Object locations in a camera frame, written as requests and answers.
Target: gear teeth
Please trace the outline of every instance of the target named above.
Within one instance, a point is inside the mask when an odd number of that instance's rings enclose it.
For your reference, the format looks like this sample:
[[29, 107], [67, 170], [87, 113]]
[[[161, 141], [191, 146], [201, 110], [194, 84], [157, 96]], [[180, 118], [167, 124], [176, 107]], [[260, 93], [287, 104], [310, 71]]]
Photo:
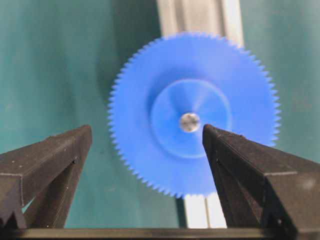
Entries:
[[147, 179], [145, 179], [144, 177], [143, 178], [141, 178], [141, 182], [143, 183], [143, 184], [146, 184], [147, 183]]
[[259, 68], [260, 71], [263, 71], [263, 70], [266, 68], [266, 66], [261, 65], [261, 66], [259, 66], [258, 68]]
[[153, 185], [153, 186], [152, 186], [152, 189], [153, 189], [153, 190], [155, 190], [155, 191], [157, 191], [157, 190], [158, 190], [158, 188], [159, 188], [159, 186], [158, 186], [158, 185]]
[[278, 93], [278, 91], [276, 89], [271, 89], [271, 94], [272, 95], [276, 95]]
[[270, 89], [273, 89], [275, 86], [276, 86], [275, 83], [273, 83], [273, 82], [270, 82], [270, 83], [269, 83], [269, 88], [270, 88]]
[[275, 107], [275, 108], [278, 108], [278, 107], [280, 107], [280, 106], [281, 106], [280, 103], [278, 103], [278, 102], [275, 102], [275, 103], [274, 103], [274, 107]]
[[154, 185], [154, 184], [153, 184], [151, 181], [147, 181], [147, 182], [146, 182], [146, 186], [149, 187], [149, 188], [150, 188], [151, 186], [153, 186], [153, 185]]
[[263, 67], [263, 68], [265, 68], [265, 66], [260, 66], [260, 64], [261, 64], [261, 61], [260, 60], [254, 60], [253, 61], [257, 66], [259, 66], [259, 67]]
[[168, 195], [169, 193], [170, 193], [169, 190], [163, 190], [163, 194], [164, 194], [164, 195]]
[[254, 62], [255, 59], [256, 59], [256, 55], [250, 55], [250, 56], [249, 56], [249, 59]]
[[261, 73], [262, 73], [262, 76], [264, 76], [264, 77], [267, 77], [267, 76], [268, 76], [268, 74], [269, 74], [269, 72], [268, 72], [268, 71], [262, 71]]

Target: teal background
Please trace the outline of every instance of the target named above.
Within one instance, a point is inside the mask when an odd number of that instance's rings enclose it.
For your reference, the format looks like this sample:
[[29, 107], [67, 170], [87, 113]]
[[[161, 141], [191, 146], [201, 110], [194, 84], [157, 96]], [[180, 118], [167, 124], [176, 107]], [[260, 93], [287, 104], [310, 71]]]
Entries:
[[320, 162], [320, 1], [240, 0], [245, 47], [276, 83], [276, 147]]
[[178, 227], [175, 199], [128, 171], [106, 119], [116, 74], [159, 36], [154, 0], [0, 0], [0, 153], [92, 127], [66, 227]]

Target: blue gear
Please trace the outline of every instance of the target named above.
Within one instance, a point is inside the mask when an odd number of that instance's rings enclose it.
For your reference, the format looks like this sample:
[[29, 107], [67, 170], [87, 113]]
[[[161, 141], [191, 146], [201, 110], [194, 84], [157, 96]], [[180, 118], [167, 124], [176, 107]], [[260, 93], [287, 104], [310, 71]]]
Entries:
[[[171, 196], [215, 192], [202, 146], [204, 124], [274, 145], [280, 120], [275, 85], [260, 62], [225, 38], [181, 33], [140, 49], [115, 80], [110, 131], [133, 174]], [[185, 132], [180, 118], [200, 127]]]

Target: gear center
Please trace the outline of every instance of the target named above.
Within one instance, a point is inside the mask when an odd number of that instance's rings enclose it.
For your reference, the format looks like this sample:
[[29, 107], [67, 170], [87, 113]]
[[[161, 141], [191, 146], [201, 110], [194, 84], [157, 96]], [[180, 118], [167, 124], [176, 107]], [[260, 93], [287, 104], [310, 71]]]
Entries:
[[193, 133], [200, 127], [200, 118], [193, 112], [185, 113], [180, 118], [180, 128], [186, 133]]

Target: teal wall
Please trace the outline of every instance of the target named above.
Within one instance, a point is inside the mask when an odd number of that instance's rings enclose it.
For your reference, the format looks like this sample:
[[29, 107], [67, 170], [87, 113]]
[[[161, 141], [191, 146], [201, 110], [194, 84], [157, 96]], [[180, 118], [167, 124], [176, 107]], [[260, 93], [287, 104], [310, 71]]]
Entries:
[[276, 83], [276, 147], [320, 162], [320, 1], [240, 0], [244, 41]]
[[92, 126], [67, 227], [178, 227], [175, 199], [131, 175], [106, 119], [116, 74], [159, 36], [154, 0], [0, 0], [0, 153]]

